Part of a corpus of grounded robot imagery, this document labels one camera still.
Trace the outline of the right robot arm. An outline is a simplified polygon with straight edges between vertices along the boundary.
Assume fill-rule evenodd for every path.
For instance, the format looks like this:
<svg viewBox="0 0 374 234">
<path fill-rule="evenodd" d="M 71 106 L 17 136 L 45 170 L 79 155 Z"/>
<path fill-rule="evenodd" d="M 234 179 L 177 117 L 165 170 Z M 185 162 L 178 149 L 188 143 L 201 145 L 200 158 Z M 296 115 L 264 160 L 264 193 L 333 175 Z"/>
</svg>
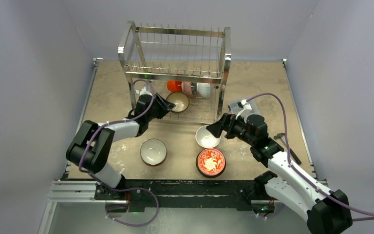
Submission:
<svg viewBox="0 0 374 234">
<path fill-rule="evenodd" d="M 310 233 L 340 234 L 352 226 L 346 194 L 341 190 L 333 192 L 291 162 L 287 152 L 269 137 L 264 117 L 250 115 L 244 119 L 225 113 L 206 129 L 214 137 L 225 132 L 225 138 L 238 138 L 249 144 L 255 160 L 268 169 L 254 179 L 255 195 L 281 201 L 306 222 Z"/>
</svg>

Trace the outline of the grey leaf pattern bowl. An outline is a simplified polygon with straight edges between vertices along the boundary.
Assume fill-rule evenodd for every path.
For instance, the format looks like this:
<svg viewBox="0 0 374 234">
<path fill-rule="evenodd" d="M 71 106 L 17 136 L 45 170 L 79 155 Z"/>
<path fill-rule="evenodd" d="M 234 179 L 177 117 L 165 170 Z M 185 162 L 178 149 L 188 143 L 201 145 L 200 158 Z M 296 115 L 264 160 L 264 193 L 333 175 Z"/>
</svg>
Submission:
<svg viewBox="0 0 374 234">
<path fill-rule="evenodd" d="M 182 82 L 182 92 L 189 98 L 195 98 L 197 96 L 197 88 L 194 82 Z"/>
</svg>

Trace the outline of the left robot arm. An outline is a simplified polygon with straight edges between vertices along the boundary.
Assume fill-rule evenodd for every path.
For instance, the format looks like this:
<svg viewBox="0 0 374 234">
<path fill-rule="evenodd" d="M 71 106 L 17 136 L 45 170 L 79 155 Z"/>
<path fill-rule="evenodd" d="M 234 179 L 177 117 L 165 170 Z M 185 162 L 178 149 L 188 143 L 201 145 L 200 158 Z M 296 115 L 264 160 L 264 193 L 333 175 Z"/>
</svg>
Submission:
<svg viewBox="0 0 374 234">
<path fill-rule="evenodd" d="M 162 119 L 175 104 L 159 94 L 139 96 L 136 106 L 123 120 L 110 123 L 84 121 L 66 151 L 66 159 L 107 187 L 107 194 L 121 199 L 126 192 L 125 177 L 116 171 L 108 157 L 114 142 L 141 136 L 153 119 Z"/>
</svg>

